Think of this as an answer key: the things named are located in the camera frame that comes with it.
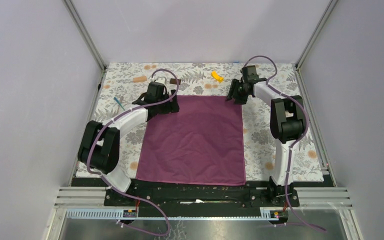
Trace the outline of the purple cloth napkin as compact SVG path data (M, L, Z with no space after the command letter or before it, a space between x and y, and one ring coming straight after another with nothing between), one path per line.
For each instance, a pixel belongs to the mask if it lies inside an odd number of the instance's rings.
M240 186L246 182L242 107L223 96L180 96L179 112L148 121L136 179Z

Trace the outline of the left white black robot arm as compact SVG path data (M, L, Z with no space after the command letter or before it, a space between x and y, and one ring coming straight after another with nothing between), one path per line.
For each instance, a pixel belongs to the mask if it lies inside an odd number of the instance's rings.
M120 139L157 115L179 112L177 92L177 89L168 90L165 84L152 81L130 108L107 123L91 120L86 124L77 160L86 165L89 173L117 190L115 197L124 206L134 202L135 192L129 188L130 177L118 166Z

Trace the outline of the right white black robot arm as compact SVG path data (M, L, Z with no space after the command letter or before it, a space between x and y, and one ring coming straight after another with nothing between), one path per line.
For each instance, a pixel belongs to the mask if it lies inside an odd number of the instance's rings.
M275 170L269 178L267 201L279 206L288 201L294 191L292 168L296 145L306 136L308 116L300 95L290 96L259 77L254 65L241 69L242 77L233 79L226 101L244 105L250 96L263 100L270 107L270 132L276 143Z

